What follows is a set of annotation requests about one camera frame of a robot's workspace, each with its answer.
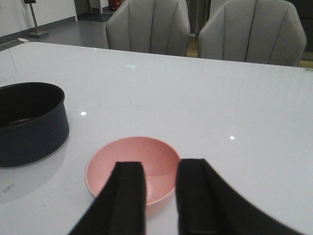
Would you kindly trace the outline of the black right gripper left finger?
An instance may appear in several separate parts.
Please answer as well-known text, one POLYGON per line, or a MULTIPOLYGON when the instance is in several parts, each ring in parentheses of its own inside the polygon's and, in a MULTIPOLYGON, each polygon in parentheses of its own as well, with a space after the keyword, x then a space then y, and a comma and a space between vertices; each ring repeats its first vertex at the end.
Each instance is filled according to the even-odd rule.
POLYGON ((140 162, 117 162, 71 235, 144 235, 146 182, 140 162))

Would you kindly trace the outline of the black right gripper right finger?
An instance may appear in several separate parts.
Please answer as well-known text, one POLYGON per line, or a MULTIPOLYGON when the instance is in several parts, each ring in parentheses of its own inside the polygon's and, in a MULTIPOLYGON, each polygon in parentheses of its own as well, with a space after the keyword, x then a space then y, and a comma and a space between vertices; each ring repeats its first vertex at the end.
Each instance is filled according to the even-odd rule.
POLYGON ((180 161, 176 178, 180 235, 296 235, 237 193, 204 159, 180 161))

